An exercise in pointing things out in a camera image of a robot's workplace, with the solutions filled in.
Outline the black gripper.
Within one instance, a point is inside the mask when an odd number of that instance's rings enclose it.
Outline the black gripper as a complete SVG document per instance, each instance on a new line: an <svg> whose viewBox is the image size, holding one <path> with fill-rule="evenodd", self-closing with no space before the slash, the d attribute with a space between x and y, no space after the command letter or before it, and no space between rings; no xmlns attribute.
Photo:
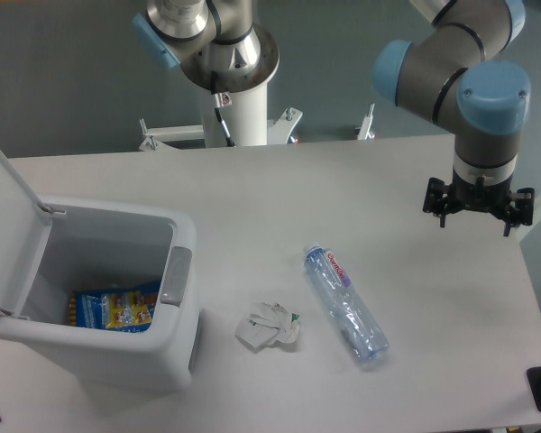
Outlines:
<svg viewBox="0 0 541 433"><path fill-rule="evenodd" d="M500 183L488 185L486 180L469 183L456 169L453 169L453 182L446 185L438 178L430 178L426 187L423 212L439 219L445 228L446 217L463 210L492 212L504 222L503 235L509 236L512 228L531 226L535 208L534 188L510 190L512 176Z"/></svg>

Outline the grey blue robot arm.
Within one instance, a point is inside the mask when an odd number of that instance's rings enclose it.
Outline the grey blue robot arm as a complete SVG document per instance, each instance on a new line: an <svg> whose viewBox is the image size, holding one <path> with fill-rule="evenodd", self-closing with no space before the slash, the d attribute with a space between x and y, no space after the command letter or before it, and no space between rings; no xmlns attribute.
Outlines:
<svg viewBox="0 0 541 433"><path fill-rule="evenodd" d="M440 220L488 213L507 229L530 226L535 192L512 190L531 85L497 55L519 35L519 1L418 1L434 27L420 44L390 42L374 62L373 89L454 136L450 183L431 179L423 209ZM253 19L250 1L150 1L133 18L141 45L166 69L181 68L200 90L206 145L266 145L267 85L280 54Z"/></svg>

